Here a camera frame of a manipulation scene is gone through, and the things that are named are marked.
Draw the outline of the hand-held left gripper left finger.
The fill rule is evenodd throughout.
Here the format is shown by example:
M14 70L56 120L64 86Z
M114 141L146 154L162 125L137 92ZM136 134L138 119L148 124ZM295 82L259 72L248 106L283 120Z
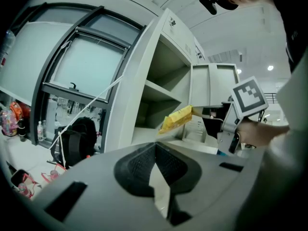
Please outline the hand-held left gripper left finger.
M125 191L114 177L116 162L138 146L119 149L85 159L48 184L33 201L36 211L48 219L53 230L73 231L169 231L167 221L169 186L158 166L150 171L154 197L137 197ZM73 182L86 188L62 222L47 207Z

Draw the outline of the person's right hand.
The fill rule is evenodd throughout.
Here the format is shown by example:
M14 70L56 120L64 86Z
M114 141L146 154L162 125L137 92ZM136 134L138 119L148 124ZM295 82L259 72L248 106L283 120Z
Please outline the person's right hand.
M254 147L266 146L277 136L273 126L244 119L237 128L241 143L246 143Z

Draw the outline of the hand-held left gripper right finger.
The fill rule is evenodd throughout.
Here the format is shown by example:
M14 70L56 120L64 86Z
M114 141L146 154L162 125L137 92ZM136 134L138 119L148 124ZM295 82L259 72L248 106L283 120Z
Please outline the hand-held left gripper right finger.
M156 163L170 187L166 231L238 231L264 149L248 158L155 144Z

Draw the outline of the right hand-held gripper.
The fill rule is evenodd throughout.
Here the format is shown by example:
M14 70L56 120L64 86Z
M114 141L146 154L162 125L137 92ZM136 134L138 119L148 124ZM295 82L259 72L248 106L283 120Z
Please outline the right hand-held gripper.
M192 114L203 118L207 134L218 139L218 150L232 154L236 150L240 137L237 127L245 117L264 112L269 104L255 77L239 82L231 89L232 101L224 120L223 105L193 106Z

